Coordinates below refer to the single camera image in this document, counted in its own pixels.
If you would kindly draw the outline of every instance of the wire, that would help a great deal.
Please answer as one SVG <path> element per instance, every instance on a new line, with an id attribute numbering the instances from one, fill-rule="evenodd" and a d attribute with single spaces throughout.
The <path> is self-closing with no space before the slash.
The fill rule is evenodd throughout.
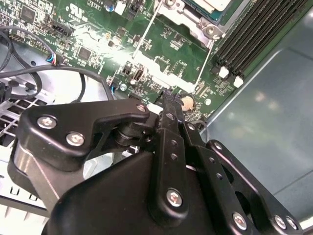
<path id="1" fill-rule="evenodd" d="M 204 130 L 206 132 L 205 143 L 207 143 L 208 140 L 210 139 L 210 133 L 209 133 L 209 128 L 207 127 L 207 124 L 202 120 L 194 121 L 194 122 L 192 122 L 192 124 L 202 124 L 204 126 Z"/>
<path id="2" fill-rule="evenodd" d="M 6 77 L 14 77 L 14 76 L 19 76 L 27 73 L 33 73 L 33 72 L 40 72 L 40 71 L 45 71 L 45 70 L 67 70 L 67 71 L 74 71 L 78 72 L 81 74 L 84 74 L 97 82 L 100 82 L 105 90 L 105 93 L 107 95 L 108 100 L 113 100 L 113 96 L 111 94 L 110 88 L 108 84 L 106 83 L 105 79 L 101 77 L 100 75 L 96 74 L 95 72 L 82 69 L 82 68 L 75 68 L 75 67 L 70 67 L 70 66 L 64 66 L 64 65 L 58 65 L 58 66 L 53 66 L 53 65 L 40 65 L 36 67 L 31 67 L 28 69 L 23 69 L 23 70 L 17 70 L 17 71 L 10 71 L 10 72 L 2 72 L 0 73 L 0 79 L 1 78 L 6 78 Z"/>
<path id="3" fill-rule="evenodd" d="M 85 91 L 86 91 L 86 80 L 85 80 L 85 76 L 82 74 L 82 73 L 79 73 L 79 76 L 80 76 L 80 79 L 82 81 L 82 89 L 80 91 L 80 94 L 78 96 L 78 98 L 76 100 L 73 100 L 71 103 L 79 103 L 81 102 L 84 94 L 85 94 Z"/>
<path id="4" fill-rule="evenodd" d="M 4 30 L 19 30 L 25 34 L 30 35 L 31 37 L 35 38 L 38 42 L 40 42 L 42 45 L 44 45 L 44 47 L 46 47 L 48 49 L 48 51 L 51 53 L 51 57 L 53 58 L 52 63 L 54 65 L 56 65 L 56 54 L 55 52 L 51 49 L 51 47 L 44 41 L 42 40 L 39 36 L 37 36 L 36 34 L 28 31 L 27 29 L 24 28 L 20 28 L 20 27 L 16 27 L 16 26 L 0 26 L 0 31 L 4 31 Z"/>
<path id="5" fill-rule="evenodd" d="M 22 65 L 25 69 L 31 68 L 31 66 L 24 61 L 20 55 L 16 52 L 14 46 L 12 45 L 12 55 L 14 58 Z M 40 78 L 40 76 L 36 72 L 32 72 L 29 74 L 33 79 L 37 87 L 37 91 L 34 94 L 27 94 L 27 95 L 19 95 L 19 94 L 11 94 L 11 98 L 13 99 L 32 99 L 36 97 L 41 90 L 43 89 L 43 82 Z"/>
<path id="6" fill-rule="evenodd" d="M 11 40 L 9 39 L 9 37 L 5 33 L 0 31 L 0 36 L 3 39 L 5 39 L 6 44 L 8 46 L 8 52 L 7 52 L 6 56 L 5 56 L 5 59 L 4 59 L 3 63 L 2 63 L 2 65 L 0 66 L 0 71 L 2 71 L 8 65 L 8 63 L 10 61 L 11 54 L 12 54 L 12 46 L 13 45 L 12 45 Z"/>

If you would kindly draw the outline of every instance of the black mechanical arm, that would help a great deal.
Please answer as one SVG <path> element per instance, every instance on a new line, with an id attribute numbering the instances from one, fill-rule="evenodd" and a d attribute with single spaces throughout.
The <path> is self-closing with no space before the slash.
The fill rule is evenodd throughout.
<path id="1" fill-rule="evenodd" d="M 303 234 L 296 219 L 219 141 L 205 144 L 163 92 L 150 113 L 125 99 L 33 107 L 21 115 L 8 172 L 39 196 L 43 234 Z M 84 180 L 88 159 L 139 153 Z"/>

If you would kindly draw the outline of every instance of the black cable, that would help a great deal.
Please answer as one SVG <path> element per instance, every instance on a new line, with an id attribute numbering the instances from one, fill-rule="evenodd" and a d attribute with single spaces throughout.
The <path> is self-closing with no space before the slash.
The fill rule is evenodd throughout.
<path id="1" fill-rule="evenodd" d="M 9 37 L 5 33 L 1 32 L 1 31 L 0 31 L 0 36 L 3 39 L 5 39 L 6 44 L 8 46 L 8 52 L 7 52 L 6 56 L 5 56 L 5 59 L 4 59 L 3 63 L 2 63 L 2 65 L 0 66 L 0 71 L 2 71 L 8 65 L 8 63 L 10 61 L 11 54 L 12 54 L 12 42 L 9 39 Z"/>
<path id="2" fill-rule="evenodd" d="M 20 57 L 20 55 L 16 52 L 13 45 L 12 45 L 12 55 L 20 63 L 20 65 L 22 65 L 25 69 L 31 68 L 31 66 L 26 61 L 24 61 Z M 29 75 L 32 76 L 32 78 L 34 79 L 34 82 L 36 84 L 36 87 L 37 87 L 36 93 L 27 94 L 27 95 L 11 94 L 11 98 L 13 98 L 13 99 L 32 99 L 32 98 L 36 97 L 41 92 L 41 90 L 43 89 L 43 82 L 42 82 L 41 78 L 39 77 L 39 75 L 36 72 L 32 72 Z"/>
<path id="3" fill-rule="evenodd" d="M 107 95 L 108 100 L 113 100 L 113 96 L 111 94 L 110 88 L 106 81 L 104 80 L 103 77 L 100 75 L 96 74 L 95 72 L 82 69 L 82 68 L 75 68 L 75 67 L 70 67 L 70 66 L 64 66 L 64 65 L 58 65 L 58 66 L 53 66 L 53 65 L 40 65 L 36 67 L 31 67 L 28 69 L 23 69 L 23 70 L 17 70 L 17 71 L 10 71 L 10 72 L 2 72 L 0 73 L 0 79 L 1 78 L 6 78 L 6 77 L 14 77 L 14 76 L 19 76 L 27 73 L 33 73 L 33 72 L 40 72 L 40 71 L 45 71 L 45 70 L 67 70 L 67 71 L 74 71 L 78 72 L 81 74 L 84 74 L 97 82 L 100 82 L 105 90 L 105 93 Z"/>
<path id="4" fill-rule="evenodd" d="M 82 74 L 82 73 L 79 73 L 79 76 L 80 76 L 80 80 L 82 81 L 82 89 L 80 91 L 80 94 L 78 96 L 78 98 L 76 100 L 73 100 L 71 103 L 79 103 L 84 94 L 85 94 L 85 91 L 86 91 L 86 80 L 85 80 L 85 76 Z"/>

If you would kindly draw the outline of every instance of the metal bolt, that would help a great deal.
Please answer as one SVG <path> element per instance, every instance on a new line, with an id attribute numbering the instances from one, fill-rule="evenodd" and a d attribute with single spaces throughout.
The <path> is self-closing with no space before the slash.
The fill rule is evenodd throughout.
<path id="1" fill-rule="evenodd" d="M 279 217 L 278 215 L 275 215 L 274 219 L 281 229 L 286 229 L 286 224 L 281 217 Z"/>
<path id="2" fill-rule="evenodd" d="M 121 84 L 121 85 L 119 86 L 119 88 L 120 88 L 120 90 L 123 91 L 123 92 L 127 90 L 127 86 L 126 86 L 126 84 L 124 84 L 124 83 Z"/>
<path id="3" fill-rule="evenodd" d="M 85 142 L 83 135 L 78 132 L 69 133 L 66 139 L 68 144 L 72 146 L 81 146 Z"/>
<path id="4" fill-rule="evenodd" d="M 238 228 L 241 230 L 246 230 L 246 221 L 241 214 L 237 212 L 233 213 L 233 220 L 235 221 L 235 224 L 238 226 Z"/>
<path id="5" fill-rule="evenodd" d="M 145 112 L 145 111 L 146 111 L 145 106 L 143 106 L 142 104 L 137 104 L 136 107 L 137 107 L 138 110 L 140 110 L 140 111 L 142 111 L 142 112 Z"/>
<path id="6" fill-rule="evenodd" d="M 51 118 L 51 117 L 43 116 L 43 117 L 38 118 L 37 124 L 38 124 L 41 128 L 44 128 L 44 129 L 52 129 L 52 128 L 56 127 L 57 122 L 56 122 L 56 120 L 54 120 L 54 119 Z"/>
<path id="7" fill-rule="evenodd" d="M 165 0 L 166 5 L 173 6 L 175 4 L 176 0 Z"/>
<path id="8" fill-rule="evenodd" d="M 166 198 L 173 207 L 180 207 L 182 205 L 182 198 L 175 189 L 169 189 L 166 193 Z"/>
<path id="9" fill-rule="evenodd" d="M 174 120 L 173 114 L 167 113 L 166 116 L 167 116 L 170 120 Z"/>
<path id="10" fill-rule="evenodd" d="M 195 126 L 191 123 L 188 123 L 187 126 L 189 127 L 190 130 L 195 130 Z"/>
<path id="11" fill-rule="evenodd" d="M 208 34 L 213 34 L 213 33 L 214 33 L 214 28 L 213 28 L 213 27 L 208 27 L 208 28 L 206 29 L 206 32 L 207 32 Z"/>
<path id="12" fill-rule="evenodd" d="M 222 146 L 219 143 L 214 142 L 214 145 L 217 147 L 217 149 L 222 150 Z"/>
<path id="13" fill-rule="evenodd" d="M 286 220 L 290 224 L 290 226 L 292 226 L 293 229 L 295 229 L 295 230 L 298 229 L 297 225 L 295 224 L 295 222 L 290 217 L 287 216 Z"/>

